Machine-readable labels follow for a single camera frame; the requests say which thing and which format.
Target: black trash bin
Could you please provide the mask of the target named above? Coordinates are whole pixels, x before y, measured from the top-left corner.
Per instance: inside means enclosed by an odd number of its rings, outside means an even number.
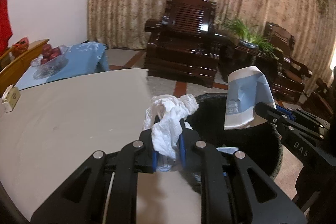
[[[238,147],[272,179],[279,173],[283,147],[275,126],[265,122],[255,127],[224,130],[226,93],[207,93],[196,97],[198,110],[189,122],[201,140],[215,147]]]

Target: silver bolt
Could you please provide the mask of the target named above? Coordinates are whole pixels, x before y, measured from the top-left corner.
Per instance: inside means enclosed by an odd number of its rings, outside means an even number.
[[[197,141],[197,142],[196,142],[196,146],[197,146],[198,148],[204,148],[204,147],[207,146],[207,144],[206,144],[206,142],[204,142],[204,141]]]
[[[93,153],[93,157],[94,157],[95,159],[101,159],[103,156],[104,156],[104,152],[103,152],[103,151],[100,151],[100,150],[98,150],[98,151],[96,151],[95,153]]]
[[[243,158],[245,158],[245,153],[243,152],[243,151],[237,151],[236,153],[235,153],[235,156],[236,156],[236,158],[238,158],[238,159],[243,159]]]
[[[134,146],[135,148],[140,148],[140,147],[143,146],[143,142],[140,141],[140,140],[136,140],[136,141],[133,142],[133,146]]]

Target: fruit bowl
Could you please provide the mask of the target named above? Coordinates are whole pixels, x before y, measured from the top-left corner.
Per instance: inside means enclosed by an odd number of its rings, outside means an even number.
[[[59,49],[61,51],[61,55],[44,63],[43,65],[41,65],[41,60],[43,59],[42,54],[40,54],[37,58],[31,61],[30,65],[37,68],[37,71],[33,75],[34,79],[50,76],[65,67],[65,65],[68,63],[68,60],[65,57],[65,53],[69,50],[69,47],[61,45],[59,46]]]

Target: white tissue paper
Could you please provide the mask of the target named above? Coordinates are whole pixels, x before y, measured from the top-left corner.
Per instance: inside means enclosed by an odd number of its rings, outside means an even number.
[[[154,96],[151,106],[146,110],[146,119],[143,130],[152,128],[152,143],[155,151],[159,152],[158,170],[170,171],[179,159],[177,141],[182,133],[181,119],[193,114],[198,109],[198,104],[192,94],[176,98],[172,95]],[[160,121],[154,124],[155,116]],[[186,128],[191,126],[184,122]]]
[[[256,66],[232,72],[228,77],[224,129],[247,128],[266,122],[254,111],[259,102],[276,108],[265,75]]]

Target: red fruit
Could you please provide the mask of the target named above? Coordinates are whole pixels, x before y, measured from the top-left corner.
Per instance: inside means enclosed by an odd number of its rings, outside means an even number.
[[[59,52],[54,52],[50,55],[49,60],[52,60],[52,59],[58,57],[59,55],[61,55]]]
[[[41,59],[41,65],[43,65],[43,64],[45,64],[45,63],[47,63],[49,60],[48,60],[48,58],[42,58]]]
[[[53,47],[50,44],[42,46],[42,55],[45,58],[48,58],[52,54]]]
[[[62,54],[61,50],[59,49],[59,47],[53,48],[52,53],[58,52],[60,55]]]

